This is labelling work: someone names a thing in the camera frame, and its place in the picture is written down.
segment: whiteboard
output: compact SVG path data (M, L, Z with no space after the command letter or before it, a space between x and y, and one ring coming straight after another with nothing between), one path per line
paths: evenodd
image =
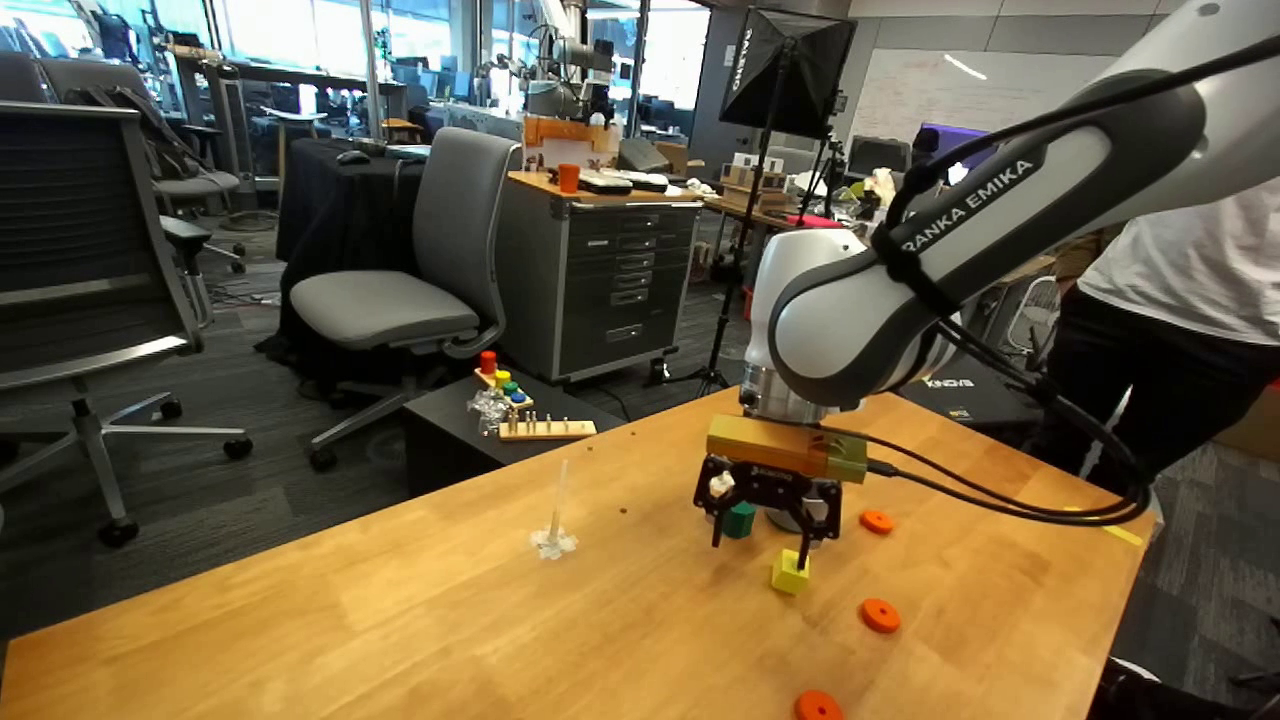
M1000 129L1057 108L1115 60L1097 55L874 50L849 135L910 143L920 123Z

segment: black tablecloth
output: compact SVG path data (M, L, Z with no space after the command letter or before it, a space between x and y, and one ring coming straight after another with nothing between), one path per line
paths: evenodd
M402 270L417 275L411 224L422 181L422 164L393 158L339 165L338 155L351 150L342 140L298 140L289 145L275 256L288 263L280 275L280 328L259 350L278 359L301 357L337 348L320 338L289 305L293 286L337 270Z

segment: orange ring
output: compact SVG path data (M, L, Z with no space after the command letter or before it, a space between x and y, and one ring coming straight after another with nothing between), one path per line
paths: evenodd
M887 536L893 532L893 519L877 510L863 512L858 521L877 536Z
M902 626L897 610L883 600L867 600L861 609L863 623L877 633L893 633Z
M822 691L805 691L796 698L796 720L845 720L836 698Z

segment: white t-shirt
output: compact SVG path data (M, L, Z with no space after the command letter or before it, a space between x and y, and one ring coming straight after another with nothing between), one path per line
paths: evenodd
M1129 220L1079 287L1181 328L1280 345L1280 178Z

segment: black pants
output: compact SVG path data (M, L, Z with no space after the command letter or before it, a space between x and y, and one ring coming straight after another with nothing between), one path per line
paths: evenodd
M1280 346L1183 329L1071 288L1062 299L1048 377L1101 423L1132 387L1114 432L1148 471L1158 473L1244 416L1280 377ZM1091 445L1088 436L1047 413L1023 450L1075 475ZM1115 493L1128 484L1108 454L1088 479Z

